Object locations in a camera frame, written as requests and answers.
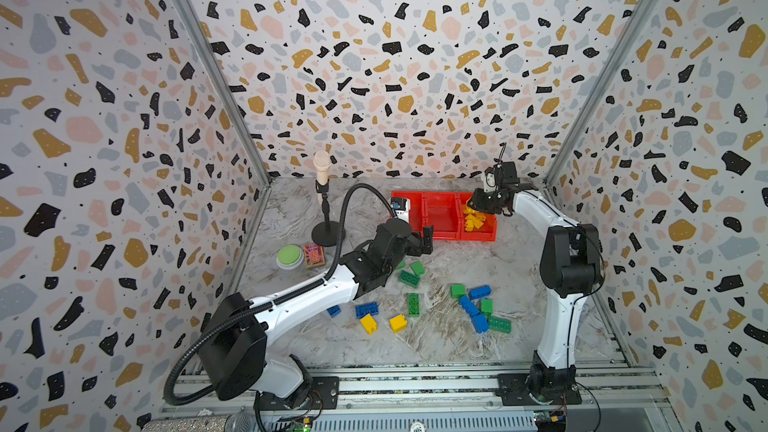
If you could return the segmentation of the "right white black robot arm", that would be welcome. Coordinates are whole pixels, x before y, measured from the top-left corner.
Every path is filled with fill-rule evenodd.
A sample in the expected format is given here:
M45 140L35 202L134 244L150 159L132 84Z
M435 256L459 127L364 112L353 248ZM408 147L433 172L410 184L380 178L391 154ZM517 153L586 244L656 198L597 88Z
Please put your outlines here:
M575 343L581 312L604 283L599 233L551 204L511 161L498 159L484 171L468 207L486 214L519 215L544 238L539 263L547 289L544 331L526 381L528 394L550 403L576 386Z

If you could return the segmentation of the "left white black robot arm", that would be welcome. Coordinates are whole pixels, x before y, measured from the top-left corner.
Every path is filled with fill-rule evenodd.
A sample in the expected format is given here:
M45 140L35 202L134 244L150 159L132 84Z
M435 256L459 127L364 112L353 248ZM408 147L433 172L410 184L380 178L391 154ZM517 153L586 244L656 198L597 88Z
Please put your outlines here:
M329 308L385 286L404 257L431 254L433 241L432 226L418 233L407 222L390 218L377 227L367 245L342 255L329 278L312 278L268 297L245 299L239 293L227 297L205 329L216 329L218 334L198 351L217 398L231 400L256 390L288 402L291 408L301 405L313 378L294 354L269 357L270 343Z

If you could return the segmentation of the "yellow long lego brick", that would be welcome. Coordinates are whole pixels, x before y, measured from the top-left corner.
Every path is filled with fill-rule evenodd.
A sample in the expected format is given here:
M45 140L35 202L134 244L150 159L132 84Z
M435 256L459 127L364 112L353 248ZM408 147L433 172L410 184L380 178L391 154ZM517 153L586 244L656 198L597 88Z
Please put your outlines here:
M481 229L484 226L485 221L481 221L478 218L474 217L473 214L470 214L464 217L464 222L465 222L465 231L473 232Z

